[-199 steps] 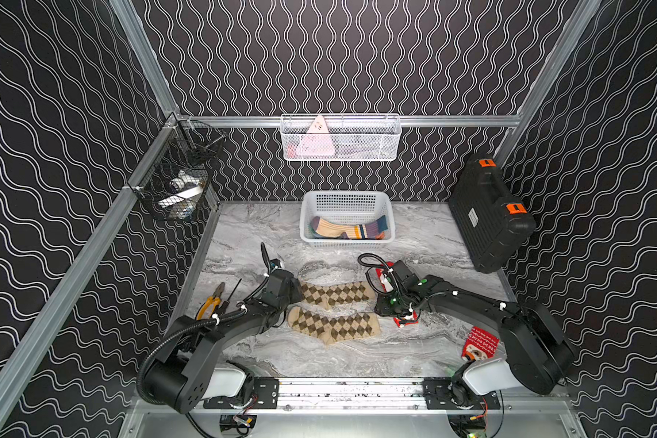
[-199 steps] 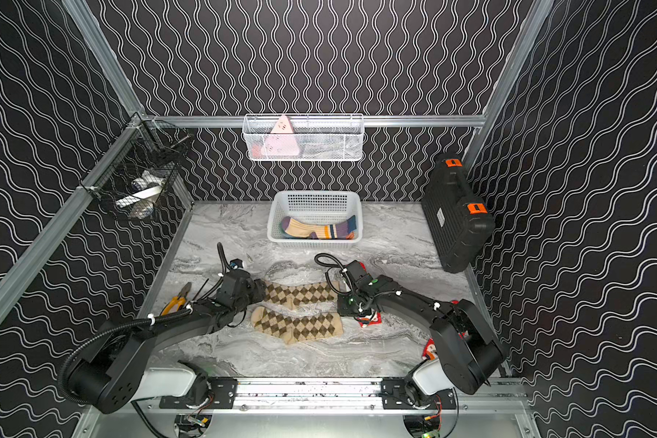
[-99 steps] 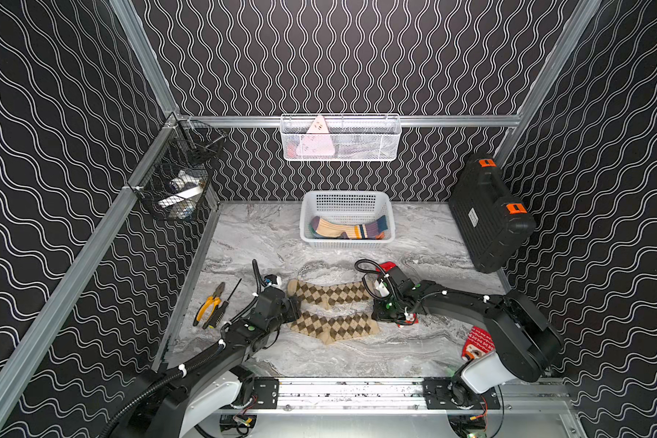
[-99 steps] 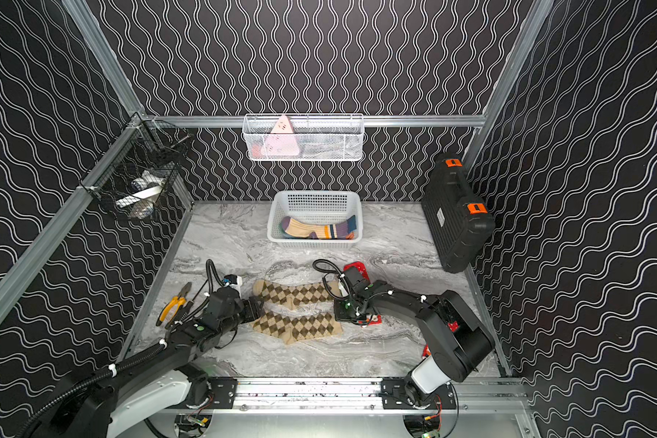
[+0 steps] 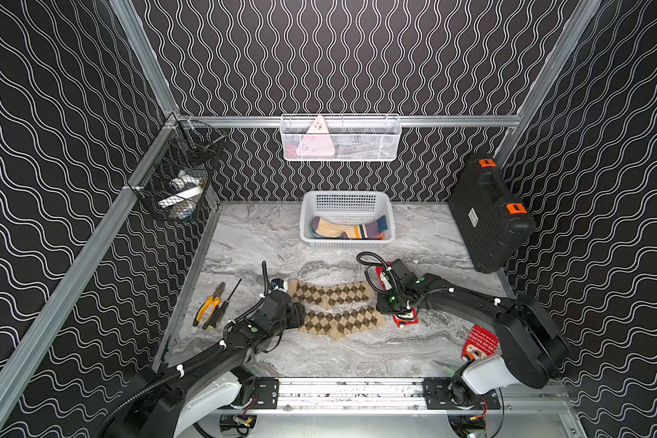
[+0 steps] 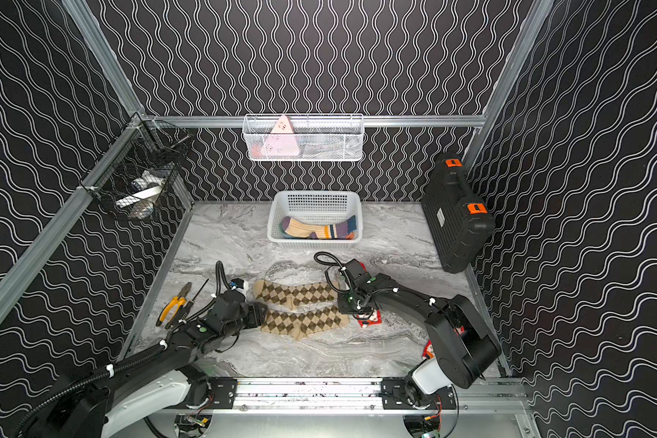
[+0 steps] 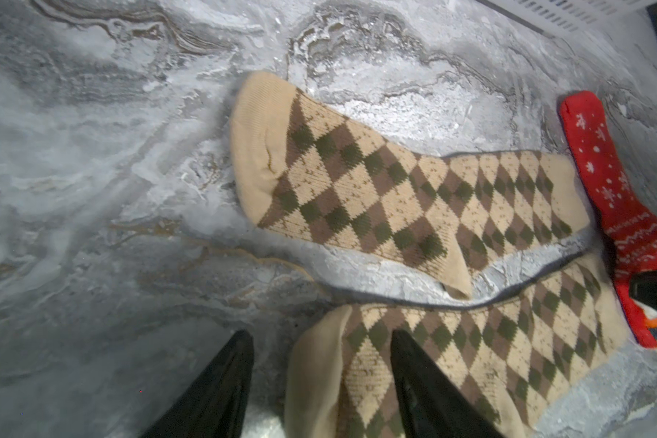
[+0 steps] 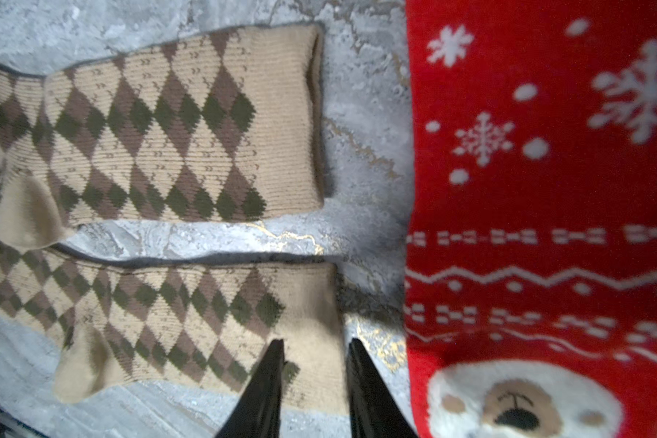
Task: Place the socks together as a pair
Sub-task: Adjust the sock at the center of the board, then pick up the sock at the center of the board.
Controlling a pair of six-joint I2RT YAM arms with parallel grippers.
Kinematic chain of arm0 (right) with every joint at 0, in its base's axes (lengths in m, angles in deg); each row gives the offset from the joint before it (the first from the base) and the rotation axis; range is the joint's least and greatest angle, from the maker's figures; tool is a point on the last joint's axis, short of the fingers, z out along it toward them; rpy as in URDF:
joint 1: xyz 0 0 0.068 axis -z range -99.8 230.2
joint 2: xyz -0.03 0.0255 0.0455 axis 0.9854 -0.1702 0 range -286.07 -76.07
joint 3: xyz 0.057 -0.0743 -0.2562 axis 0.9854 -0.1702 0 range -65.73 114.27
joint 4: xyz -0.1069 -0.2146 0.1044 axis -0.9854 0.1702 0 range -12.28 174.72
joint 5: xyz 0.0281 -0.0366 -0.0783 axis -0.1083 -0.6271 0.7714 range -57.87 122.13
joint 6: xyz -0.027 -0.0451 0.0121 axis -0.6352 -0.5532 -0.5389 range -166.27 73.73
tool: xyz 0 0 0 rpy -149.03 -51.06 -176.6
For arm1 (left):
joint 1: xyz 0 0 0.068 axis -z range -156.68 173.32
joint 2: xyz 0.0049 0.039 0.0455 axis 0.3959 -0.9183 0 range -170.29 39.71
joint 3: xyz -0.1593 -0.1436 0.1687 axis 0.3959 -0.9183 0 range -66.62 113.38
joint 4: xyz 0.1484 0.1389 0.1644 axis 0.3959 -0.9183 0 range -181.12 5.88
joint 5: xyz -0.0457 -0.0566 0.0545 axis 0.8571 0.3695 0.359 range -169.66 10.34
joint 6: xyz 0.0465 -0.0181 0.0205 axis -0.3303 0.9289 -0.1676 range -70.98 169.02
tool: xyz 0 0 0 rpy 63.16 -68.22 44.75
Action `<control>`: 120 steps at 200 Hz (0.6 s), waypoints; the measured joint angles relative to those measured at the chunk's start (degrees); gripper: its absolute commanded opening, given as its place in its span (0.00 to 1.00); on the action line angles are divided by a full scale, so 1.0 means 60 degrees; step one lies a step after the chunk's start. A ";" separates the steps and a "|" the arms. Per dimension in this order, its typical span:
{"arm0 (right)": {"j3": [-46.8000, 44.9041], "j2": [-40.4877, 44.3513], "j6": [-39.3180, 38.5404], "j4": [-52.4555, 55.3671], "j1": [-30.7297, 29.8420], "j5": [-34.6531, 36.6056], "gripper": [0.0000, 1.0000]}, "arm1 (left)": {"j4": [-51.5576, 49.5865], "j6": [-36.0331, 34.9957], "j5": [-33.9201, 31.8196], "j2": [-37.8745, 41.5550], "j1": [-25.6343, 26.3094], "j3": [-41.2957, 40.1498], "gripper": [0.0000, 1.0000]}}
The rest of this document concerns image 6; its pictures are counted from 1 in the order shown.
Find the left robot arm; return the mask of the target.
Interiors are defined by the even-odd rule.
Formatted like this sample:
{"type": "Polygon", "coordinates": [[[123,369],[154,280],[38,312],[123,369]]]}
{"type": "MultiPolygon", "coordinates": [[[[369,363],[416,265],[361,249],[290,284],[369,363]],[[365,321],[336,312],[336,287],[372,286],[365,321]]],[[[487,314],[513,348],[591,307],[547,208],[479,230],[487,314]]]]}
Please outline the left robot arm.
{"type": "Polygon", "coordinates": [[[266,304],[248,301],[236,290],[225,291],[150,348],[80,379],[65,379],[18,420],[9,435],[100,436],[107,426],[115,425],[114,411],[118,405],[146,386],[162,383],[166,375],[182,378],[182,394],[145,396],[150,414],[181,403],[192,409],[206,407],[213,401],[214,393],[195,363],[209,353],[219,352],[225,339],[236,339],[242,330],[260,327],[267,315],[266,304]]]}

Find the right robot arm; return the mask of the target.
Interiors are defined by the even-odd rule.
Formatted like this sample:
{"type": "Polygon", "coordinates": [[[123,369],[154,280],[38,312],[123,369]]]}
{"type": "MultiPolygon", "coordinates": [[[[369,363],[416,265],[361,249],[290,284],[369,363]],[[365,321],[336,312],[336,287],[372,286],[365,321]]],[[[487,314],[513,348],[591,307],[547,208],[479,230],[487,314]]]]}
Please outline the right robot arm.
{"type": "Polygon", "coordinates": [[[346,284],[339,311],[366,319],[387,311],[425,330],[433,357],[407,373],[396,399],[417,409],[431,405],[441,390],[470,388],[502,352],[496,336],[465,296],[434,297],[407,288],[384,274],[371,275],[356,259],[339,265],[346,284]]]}

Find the white plastic basket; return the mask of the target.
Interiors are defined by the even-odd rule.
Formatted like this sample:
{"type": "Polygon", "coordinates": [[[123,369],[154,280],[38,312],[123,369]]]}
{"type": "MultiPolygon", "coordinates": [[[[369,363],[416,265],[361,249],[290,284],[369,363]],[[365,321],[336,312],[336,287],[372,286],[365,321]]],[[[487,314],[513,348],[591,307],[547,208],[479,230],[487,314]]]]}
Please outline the white plastic basket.
{"type": "Polygon", "coordinates": [[[275,195],[266,227],[266,237],[278,246],[299,249],[350,248],[363,238],[361,199],[346,191],[283,191],[275,195]],[[352,240],[309,240],[292,238],[279,228],[290,216],[305,224],[337,224],[357,217],[358,229],[352,240]]]}

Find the beige argyle sock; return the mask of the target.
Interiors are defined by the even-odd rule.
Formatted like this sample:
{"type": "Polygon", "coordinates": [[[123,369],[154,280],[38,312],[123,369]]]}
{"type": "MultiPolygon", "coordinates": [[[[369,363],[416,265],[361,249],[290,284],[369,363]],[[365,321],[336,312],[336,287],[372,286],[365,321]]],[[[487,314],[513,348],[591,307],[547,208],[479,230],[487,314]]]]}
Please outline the beige argyle sock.
{"type": "Polygon", "coordinates": [[[328,283],[312,283],[290,287],[266,279],[259,279],[254,284],[252,292],[256,300],[288,308],[289,310],[334,302],[338,297],[338,293],[328,283]]]}
{"type": "Polygon", "coordinates": [[[337,306],[302,313],[271,310],[260,329],[301,341],[317,333],[347,327],[349,323],[349,316],[341,314],[337,306]]]}

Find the cream purple striped sock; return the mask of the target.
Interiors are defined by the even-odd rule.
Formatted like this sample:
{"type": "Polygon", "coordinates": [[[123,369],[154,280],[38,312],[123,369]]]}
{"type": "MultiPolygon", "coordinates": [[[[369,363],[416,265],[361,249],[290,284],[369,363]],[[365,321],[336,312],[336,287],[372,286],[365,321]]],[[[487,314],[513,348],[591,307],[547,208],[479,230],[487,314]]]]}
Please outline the cream purple striped sock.
{"type": "Polygon", "coordinates": [[[309,240],[352,240],[358,229],[357,217],[337,224],[305,224],[299,220],[286,216],[279,226],[280,230],[289,237],[309,240]]]}

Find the red christmas sock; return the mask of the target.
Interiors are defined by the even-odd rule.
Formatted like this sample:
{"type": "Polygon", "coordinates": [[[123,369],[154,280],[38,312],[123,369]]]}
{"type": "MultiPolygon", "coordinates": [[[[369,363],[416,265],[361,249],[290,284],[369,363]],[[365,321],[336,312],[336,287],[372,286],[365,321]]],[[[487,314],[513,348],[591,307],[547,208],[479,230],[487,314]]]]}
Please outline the red christmas sock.
{"type": "Polygon", "coordinates": [[[428,360],[428,359],[432,359],[434,356],[435,356],[434,347],[432,345],[432,342],[428,341],[425,347],[423,348],[422,357],[428,360]]]}
{"type": "Polygon", "coordinates": [[[372,310],[370,314],[355,315],[354,319],[358,321],[361,328],[367,328],[383,323],[381,312],[379,310],[372,310]]]}

